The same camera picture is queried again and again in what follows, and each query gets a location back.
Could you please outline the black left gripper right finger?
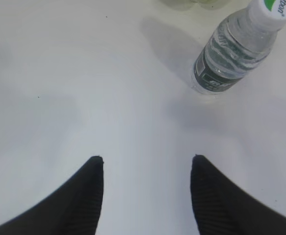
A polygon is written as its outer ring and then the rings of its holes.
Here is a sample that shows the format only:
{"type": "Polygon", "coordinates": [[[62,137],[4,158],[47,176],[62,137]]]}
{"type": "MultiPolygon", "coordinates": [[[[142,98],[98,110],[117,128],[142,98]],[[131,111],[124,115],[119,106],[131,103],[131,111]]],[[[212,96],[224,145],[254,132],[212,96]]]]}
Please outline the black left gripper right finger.
{"type": "Polygon", "coordinates": [[[205,156],[191,167],[191,203],[201,235],[286,235],[286,217],[243,191],[205,156]]]}

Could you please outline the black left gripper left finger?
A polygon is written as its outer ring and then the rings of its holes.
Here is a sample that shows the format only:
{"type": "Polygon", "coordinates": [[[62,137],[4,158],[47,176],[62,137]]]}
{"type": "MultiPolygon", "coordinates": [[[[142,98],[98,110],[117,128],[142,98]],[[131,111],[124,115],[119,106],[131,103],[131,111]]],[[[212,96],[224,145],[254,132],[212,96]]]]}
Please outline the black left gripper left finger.
{"type": "Polygon", "coordinates": [[[0,235],[94,235],[104,193],[103,159],[90,157],[60,188],[0,225],[0,235]]]}

